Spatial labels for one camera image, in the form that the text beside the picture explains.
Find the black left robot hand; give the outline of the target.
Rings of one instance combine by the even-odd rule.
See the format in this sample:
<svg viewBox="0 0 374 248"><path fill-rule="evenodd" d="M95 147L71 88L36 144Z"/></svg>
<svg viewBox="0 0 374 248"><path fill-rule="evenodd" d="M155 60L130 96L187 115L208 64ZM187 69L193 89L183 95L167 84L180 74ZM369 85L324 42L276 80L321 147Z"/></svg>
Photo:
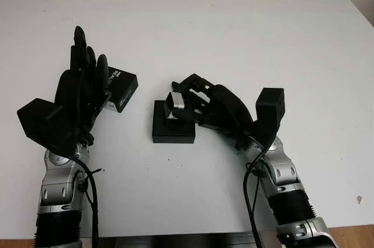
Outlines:
<svg viewBox="0 0 374 248"><path fill-rule="evenodd" d="M70 68L60 77L54 102L64 107L77 140L88 146L94 143L91 129L96 118L112 95L108 80L106 56L96 57L86 43L84 30L76 26Z"/></svg>

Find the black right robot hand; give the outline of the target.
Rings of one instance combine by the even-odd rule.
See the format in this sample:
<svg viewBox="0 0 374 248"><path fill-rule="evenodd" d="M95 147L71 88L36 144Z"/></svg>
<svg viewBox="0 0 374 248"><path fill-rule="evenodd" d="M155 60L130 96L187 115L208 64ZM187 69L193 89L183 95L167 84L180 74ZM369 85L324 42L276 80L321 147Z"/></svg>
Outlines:
<svg viewBox="0 0 374 248"><path fill-rule="evenodd" d="M177 119L216 130L234 139L236 149L248 149L254 121L241 99L228 88L192 74L180 83L173 81L172 91L180 93L185 104L172 111Z"/></svg>

